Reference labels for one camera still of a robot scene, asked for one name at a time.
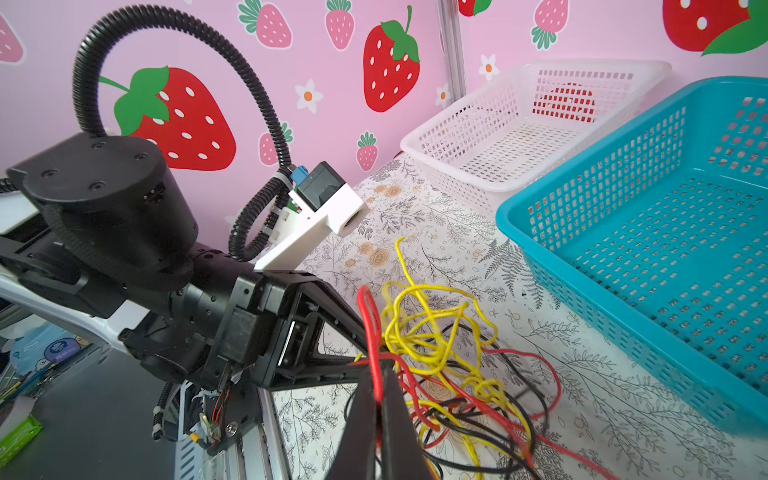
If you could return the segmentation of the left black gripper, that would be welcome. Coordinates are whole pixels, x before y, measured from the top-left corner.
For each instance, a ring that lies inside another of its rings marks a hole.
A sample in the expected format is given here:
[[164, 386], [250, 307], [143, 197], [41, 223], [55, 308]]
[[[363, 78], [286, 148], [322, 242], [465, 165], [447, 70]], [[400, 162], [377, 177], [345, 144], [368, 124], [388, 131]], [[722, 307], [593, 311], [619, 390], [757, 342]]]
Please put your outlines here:
[[128, 290], [149, 312], [119, 339], [145, 370], [217, 390], [263, 355], [268, 390], [358, 380], [364, 327], [332, 285], [305, 271], [260, 271], [205, 245], [188, 258], [193, 275], [183, 288]]

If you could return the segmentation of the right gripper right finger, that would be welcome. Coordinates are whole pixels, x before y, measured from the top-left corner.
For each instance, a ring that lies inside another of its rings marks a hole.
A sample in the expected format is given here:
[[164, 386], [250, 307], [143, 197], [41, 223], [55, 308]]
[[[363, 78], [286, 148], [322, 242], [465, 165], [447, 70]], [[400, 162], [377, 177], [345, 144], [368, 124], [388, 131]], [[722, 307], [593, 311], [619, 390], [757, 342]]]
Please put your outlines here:
[[382, 479], [431, 479], [432, 472], [418, 443], [410, 413], [393, 370], [384, 370], [379, 402]]

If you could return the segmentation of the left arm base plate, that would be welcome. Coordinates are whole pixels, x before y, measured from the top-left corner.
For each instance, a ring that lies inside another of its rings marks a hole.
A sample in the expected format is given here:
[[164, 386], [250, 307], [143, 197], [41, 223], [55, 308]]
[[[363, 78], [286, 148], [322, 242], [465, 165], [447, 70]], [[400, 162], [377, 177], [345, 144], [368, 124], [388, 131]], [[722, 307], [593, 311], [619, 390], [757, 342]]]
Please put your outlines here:
[[152, 439], [174, 447], [175, 479], [275, 479], [263, 392], [239, 383], [219, 395], [166, 384], [154, 407]]

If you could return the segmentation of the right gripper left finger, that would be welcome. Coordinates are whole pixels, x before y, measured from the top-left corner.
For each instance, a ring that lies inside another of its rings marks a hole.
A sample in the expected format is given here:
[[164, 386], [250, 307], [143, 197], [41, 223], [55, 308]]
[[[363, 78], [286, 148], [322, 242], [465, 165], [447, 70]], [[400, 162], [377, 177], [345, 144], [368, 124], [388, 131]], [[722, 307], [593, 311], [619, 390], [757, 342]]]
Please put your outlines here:
[[369, 373], [360, 377], [327, 480], [371, 480], [376, 475], [379, 403]]

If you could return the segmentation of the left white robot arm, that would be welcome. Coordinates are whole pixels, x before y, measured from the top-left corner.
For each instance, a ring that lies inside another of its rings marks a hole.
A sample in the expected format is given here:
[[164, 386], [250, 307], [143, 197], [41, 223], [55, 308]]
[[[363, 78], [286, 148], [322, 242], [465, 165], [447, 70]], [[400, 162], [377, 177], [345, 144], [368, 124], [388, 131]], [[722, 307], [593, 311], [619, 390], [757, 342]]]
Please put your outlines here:
[[325, 327], [359, 349], [362, 321], [327, 282], [300, 269], [329, 235], [349, 234], [367, 204], [329, 166], [301, 183], [296, 209], [267, 229], [255, 263], [198, 242], [198, 226], [153, 143], [80, 133], [11, 167], [36, 227], [1, 238], [18, 283], [101, 319], [125, 302], [148, 312], [117, 340], [157, 378], [221, 390], [235, 374], [281, 391], [350, 383], [351, 357], [323, 354]]

